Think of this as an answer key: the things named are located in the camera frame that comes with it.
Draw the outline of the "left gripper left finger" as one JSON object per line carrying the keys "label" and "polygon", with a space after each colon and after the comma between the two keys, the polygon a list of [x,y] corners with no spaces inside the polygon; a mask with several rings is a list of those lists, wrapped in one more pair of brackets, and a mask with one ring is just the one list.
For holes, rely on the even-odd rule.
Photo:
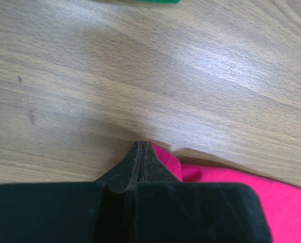
{"label": "left gripper left finger", "polygon": [[0,184],[0,242],[129,242],[142,152],[93,182]]}

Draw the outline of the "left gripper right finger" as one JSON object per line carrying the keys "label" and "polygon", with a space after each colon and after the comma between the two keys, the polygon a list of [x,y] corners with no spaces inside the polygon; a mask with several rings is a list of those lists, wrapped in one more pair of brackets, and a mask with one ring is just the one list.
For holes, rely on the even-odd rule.
{"label": "left gripper right finger", "polygon": [[242,183],[185,183],[145,143],[135,188],[135,242],[271,242],[260,198]]}

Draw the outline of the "pink t shirt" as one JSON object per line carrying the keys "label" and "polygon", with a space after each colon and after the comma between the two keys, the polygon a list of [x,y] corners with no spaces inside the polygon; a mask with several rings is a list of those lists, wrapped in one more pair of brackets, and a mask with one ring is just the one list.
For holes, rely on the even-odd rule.
{"label": "pink t shirt", "polygon": [[238,182],[252,187],[260,197],[273,242],[301,242],[301,188],[233,169],[216,161],[187,158],[183,163],[159,145],[161,162],[182,182]]}

